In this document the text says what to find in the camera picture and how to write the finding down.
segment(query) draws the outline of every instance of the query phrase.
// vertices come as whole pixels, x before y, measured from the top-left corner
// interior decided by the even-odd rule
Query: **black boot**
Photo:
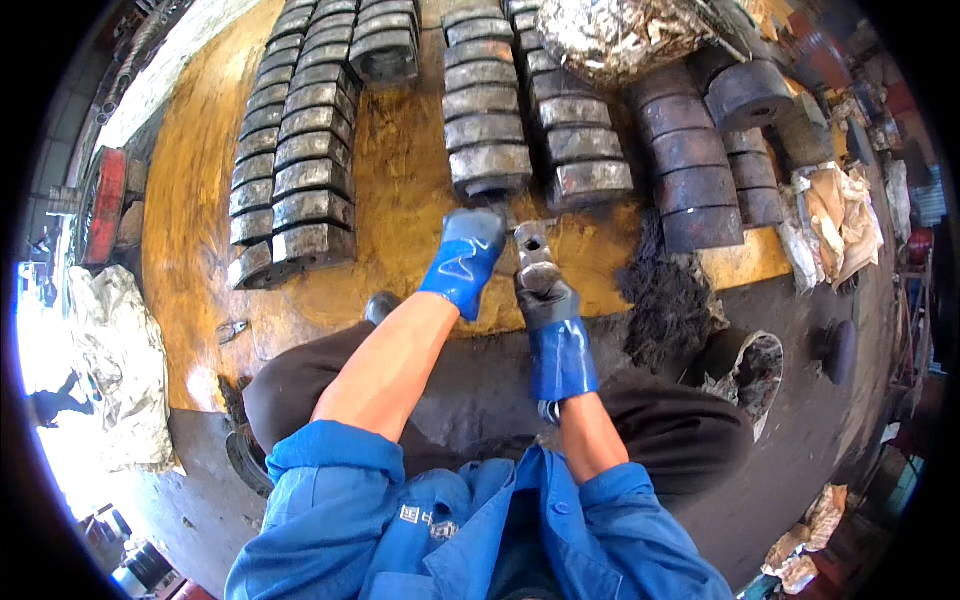
[[[379,325],[387,318],[387,315],[394,312],[394,309],[400,306],[400,299],[390,292],[377,292],[367,300],[367,310],[364,312],[364,319]]]

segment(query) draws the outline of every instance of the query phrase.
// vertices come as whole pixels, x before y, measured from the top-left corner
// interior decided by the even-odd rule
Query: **forearm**
[[[419,292],[377,326],[326,388],[314,420],[336,420],[397,442],[460,312]]]
[[[566,464],[578,485],[609,468],[630,462],[627,447],[595,392],[565,401],[560,423]]]

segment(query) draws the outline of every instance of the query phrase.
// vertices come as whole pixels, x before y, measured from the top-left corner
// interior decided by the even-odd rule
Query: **red machine part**
[[[84,195],[89,202],[90,221],[81,264],[102,265],[110,258],[126,192],[127,156],[122,150],[101,148]]]

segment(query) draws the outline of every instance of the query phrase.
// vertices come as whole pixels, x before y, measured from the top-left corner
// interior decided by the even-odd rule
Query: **blue rubber glove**
[[[443,296],[464,319],[476,321],[480,293],[505,244],[502,217],[487,208],[457,208],[444,217],[440,249],[418,291]]]
[[[554,422],[548,414],[555,414],[557,402],[598,387],[580,295],[559,277],[542,290],[523,289],[518,277],[514,282],[530,334],[531,394],[540,402],[540,415]]]

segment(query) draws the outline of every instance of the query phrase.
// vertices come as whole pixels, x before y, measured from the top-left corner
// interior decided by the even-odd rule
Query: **black pants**
[[[373,331],[364,321],[350,329],[287,350],[244,390],[247,417],[268,454],[274,444],[310,422],[320,395]],[[628,369],[603,385],[600,397],[630,458],[650,473],[660,502],[677,508],[737,472],[753,447],[746,415],[724,400]],[[479,444],[460,454],[433,444],[408,422],[399,443],[408,477],[432,468],[503,456],[517,459],[532,438]]]

